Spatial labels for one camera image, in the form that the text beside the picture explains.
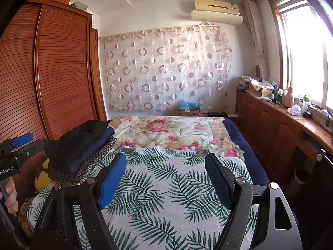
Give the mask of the person's left hand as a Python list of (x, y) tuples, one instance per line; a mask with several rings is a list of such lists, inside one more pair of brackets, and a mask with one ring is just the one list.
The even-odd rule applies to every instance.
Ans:
[(15, 214), (18, 212), (18, 202), (16, 200), (17, 198), (17, 192), (15, 189), (15, 182), (12, 177), (10, 177), (5, 185), (5, 193), (7, 193), (8, 197), (5, 201), (5, 206), (8, 210), (9, 214)]

